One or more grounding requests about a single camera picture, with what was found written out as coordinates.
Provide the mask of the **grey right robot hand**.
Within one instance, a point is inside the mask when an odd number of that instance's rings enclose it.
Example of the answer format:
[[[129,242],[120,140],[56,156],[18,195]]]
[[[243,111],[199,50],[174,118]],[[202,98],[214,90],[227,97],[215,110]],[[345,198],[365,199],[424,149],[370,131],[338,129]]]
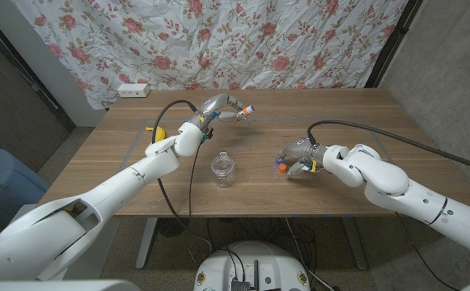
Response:
[[[299,138],[288,143],[285,148],[277,153],[276,159],[284,162],[287,158],[295,158],[296,162],[288,168],[287,177],[292,178],[302,172],[318,172],[324,169],[323,157],[327,150],[320,143],[311,144],[308,137]]]

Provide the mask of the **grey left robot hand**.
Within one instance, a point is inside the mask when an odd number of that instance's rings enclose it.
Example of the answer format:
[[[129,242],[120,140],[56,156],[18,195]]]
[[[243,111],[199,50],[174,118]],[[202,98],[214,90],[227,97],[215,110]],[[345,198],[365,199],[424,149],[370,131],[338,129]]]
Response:
[[[226,105],[232,106],[235,112],[221,112]],[[252,105],[246,107],[236,97],[222,93],[207,99],[188,122],[203,130],[215,118],[220,121],[245,120],[254,111]]]

